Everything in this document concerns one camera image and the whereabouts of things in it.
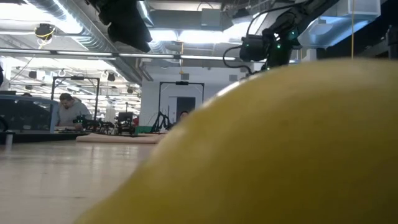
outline fluorescent light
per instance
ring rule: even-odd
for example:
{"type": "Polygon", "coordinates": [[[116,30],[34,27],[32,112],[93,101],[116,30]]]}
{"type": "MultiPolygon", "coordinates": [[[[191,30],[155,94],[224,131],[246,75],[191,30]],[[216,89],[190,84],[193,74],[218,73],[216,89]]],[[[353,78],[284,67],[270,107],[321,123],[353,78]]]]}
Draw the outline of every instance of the fluorescent light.
{"type": "Polygon", "coordinates": [[[174,30],[151,29],[150,36],[153,41],[176,41],[177,35],[174,30]]]}
{"type": "Polygon", "coordinates": [[[119,54],[120,57],[139,57],[139,58],[174,58],[174,55],[166,54],[119,54]]]}
{"type": "MultiPolygon", "coordinates": [[[[197,56],[197,55],[181,55],[181,59],[202,59],[202,60],[222,60],[222,57],[214,57],[214,56],[197,56]]],[[[225,60],[232,61],[236,60],[234,57],[225,57],[225,60]]]]}
{"type": "Polygon", "coordinates": [[[185,30],[178,37],[178,40],[192,44],[216,44],[229,41],[222,32],[207,30],[185,30]]]}
{"type": "Polygon", "coordinates": [[[87,57],[88,60],[116,60],[116,58],[107,57],[87,57]]]}
{"type": "Polygon", "coordinates": [[[49,50],[27,50],[27,49],[0,49],[1,53],[21,53],[21,54],[51,54],[49,50]]]}
{"type": "MultiPolygon", "coordinates": [[[[79,87],[92,88],[94,86],[93,85],[79,85],[79,87]]],[[[101,86],[101,84],[99,84],[99,88],[113,88],[113,86],[101,86]]]]}
{"type": "MultiPolygon", "coordinates": [[[[267,62],[267,59],[264,59],[264,60],[261,60],[261,61],[258,61],[258,62],[253,62],[253,63],[266,63],[267,62]]],[[[289,60],[289,63],[296,63],[296,61],[295,60],[289,60]]]]}
{"type": "Polygon", "coordinates": [[[53,16],[30,4],[0,3],[0,19],[15,21],[51,21],[53,16]]]}
{"type": "Polygon", "coordinates": [[[72,52],[72,51],[58,51],[60,55],[85,55],[85,56],[112,56],[112,53],[104,52],[72,52]]]}
{"type": "Polygon", "coordinates": [[[35,32],[29,31],[13,31],[13,30],[0,30],[1,35],[34,35],[35,32]]]}

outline yellow object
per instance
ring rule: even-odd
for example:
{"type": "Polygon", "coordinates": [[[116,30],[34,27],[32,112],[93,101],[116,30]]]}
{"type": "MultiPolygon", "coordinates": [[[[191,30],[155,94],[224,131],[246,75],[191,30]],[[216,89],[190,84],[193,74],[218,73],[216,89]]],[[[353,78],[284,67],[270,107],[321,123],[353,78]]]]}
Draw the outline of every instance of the yellow object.
{"type": "Polygon", "coordinates": [[[334,60],[244,82],[77,223],[398,223],[397,71],[334,60]]]}

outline man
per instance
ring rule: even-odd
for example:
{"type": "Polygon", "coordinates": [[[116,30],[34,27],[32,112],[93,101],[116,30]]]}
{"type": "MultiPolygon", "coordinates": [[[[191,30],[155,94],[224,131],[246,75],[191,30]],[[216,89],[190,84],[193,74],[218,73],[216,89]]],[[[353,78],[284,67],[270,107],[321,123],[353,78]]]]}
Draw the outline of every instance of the man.
{"type": "Polygon", "coordinates": [[[184,119],[186,116],[188,116],[188,111],[183,111],[183,112],[181,112],[181,113],[180,113],[180,121],[181,121],[182,119],[184,119]]]}
{"type": "Polygon", "coordinates": [[[3,71],[3,69],[2,69],[2,67],[0,65],[0,86],[3,83],[3,81],[4,81],[4,75],[2,74],[2,71],[3,71]]]}
{"type": "Polygon", "coordinates": [[[76,129],[81,129],[80,124],[73,124],[73,120],[81,115],[85,115],[86,119],[91,119],[90,112],[80,100],[73,98],[69,93],[62,93],[58,111],[58,126],[74,126],[76,129]]]}

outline black robotic arm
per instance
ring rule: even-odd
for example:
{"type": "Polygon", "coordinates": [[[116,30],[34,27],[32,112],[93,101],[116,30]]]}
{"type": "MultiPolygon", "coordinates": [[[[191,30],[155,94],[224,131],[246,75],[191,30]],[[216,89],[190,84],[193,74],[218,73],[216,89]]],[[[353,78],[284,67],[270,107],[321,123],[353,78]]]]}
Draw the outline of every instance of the black robotic arm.
{"type": "Polygon", "coordinates": [[[289,10],[282,13],[276,19],[273,25],[264,29],[262,35],[248,34],[242,38],[243,44],[239,53],[240,58],[244,62],[258,62],[267,59],[261,70],[289,64],[292,50],[301,48],[297,37],[312,21],[321,16],[338,1],[308,0],[291,6],[271,9],[270,11],[275,11],[290,7],[289,10]]]}

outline door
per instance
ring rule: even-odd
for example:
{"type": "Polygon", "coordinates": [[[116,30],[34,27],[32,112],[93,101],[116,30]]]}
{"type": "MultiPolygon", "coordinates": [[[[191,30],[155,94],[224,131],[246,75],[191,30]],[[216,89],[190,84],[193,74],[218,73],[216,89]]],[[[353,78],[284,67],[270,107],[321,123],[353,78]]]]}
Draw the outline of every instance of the door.
{"type": "Polygon", "coordinates": [[[180,121],[180,114],[183,111],[192,111],[195,109],[195,97],[177,97],[177,122],[180,121]]]}

